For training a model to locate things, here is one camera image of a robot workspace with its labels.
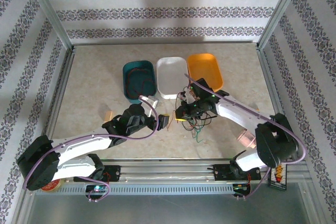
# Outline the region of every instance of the orange plastic container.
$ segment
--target orange plastic container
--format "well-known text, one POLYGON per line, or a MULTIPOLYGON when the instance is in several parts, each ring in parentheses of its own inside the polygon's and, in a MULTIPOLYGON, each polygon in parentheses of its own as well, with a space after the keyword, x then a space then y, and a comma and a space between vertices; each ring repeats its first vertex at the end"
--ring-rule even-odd
POLYGON ((217 59, 211 54, 190 55, 187 59, 188 71, 191 78, 204 78, 215 92, 222 88, 224 82, 217 59))

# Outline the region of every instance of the table surface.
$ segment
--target table surface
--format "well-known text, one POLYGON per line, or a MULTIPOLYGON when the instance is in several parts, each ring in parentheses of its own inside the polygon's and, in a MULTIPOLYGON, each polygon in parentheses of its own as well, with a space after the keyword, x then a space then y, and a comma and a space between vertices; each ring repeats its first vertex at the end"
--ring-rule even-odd
MULTIPOLYGON (((267 114, 274 114, 255 44, 162 44, 76 46, 66 92, 53 138, 71 137, 101 126, 106 111, 122 114, 130 103, 123 94, 122 67, 135 60, 153 63, 163 57, 187 58, 192 54, 216 56, 224 85, 222 90, 237 100, 267 114)), ((175 100, 159 93, 158 114, 170 114, 175 100)), ((146 140, 126 141, 96 151, 100 158, 231 158, 245 148, 237 142, 243 128, 226 118, 215 118, 199 134, 200 143, 181 123, 173 121, 146 140)), ((133 134, 148 135, 147 128, 133 134)))

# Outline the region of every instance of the white plastic container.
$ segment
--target white plastic container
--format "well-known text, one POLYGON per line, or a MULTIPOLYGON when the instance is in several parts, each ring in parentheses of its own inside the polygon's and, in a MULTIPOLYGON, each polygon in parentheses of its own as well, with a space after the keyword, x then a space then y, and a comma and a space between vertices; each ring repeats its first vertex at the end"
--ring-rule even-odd
POLYGON ((163 99, 176 99, 177 94, 189 85, 185 73, 188 73, 188 66, 181 57, 166 57, 157 61, 157 90, 163 99))

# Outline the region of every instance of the teal plastic container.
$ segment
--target teal plastic container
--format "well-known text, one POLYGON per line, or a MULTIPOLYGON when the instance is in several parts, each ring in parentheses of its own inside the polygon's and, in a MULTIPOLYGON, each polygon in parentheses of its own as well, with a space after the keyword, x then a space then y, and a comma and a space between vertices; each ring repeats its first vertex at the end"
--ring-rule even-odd
POLYGON ((139 104, 139 96, 156 94, 153 64, 147 60, 133 61, 122 68, 124 95, 130 103, 139 104))

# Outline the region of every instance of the red circular object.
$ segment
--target red circular object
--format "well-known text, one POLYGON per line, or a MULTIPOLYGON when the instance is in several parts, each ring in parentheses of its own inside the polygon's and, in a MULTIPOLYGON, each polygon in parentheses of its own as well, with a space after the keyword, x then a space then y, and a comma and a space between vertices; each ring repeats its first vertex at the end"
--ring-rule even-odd
POLYGON ((60 179, 54 180, 54 181, 50 182, 48 185, 42 187, 42 190, 43 191, 54 190, 56 188, 56 186, 58 186, 60 181, 61 181, 60 179))

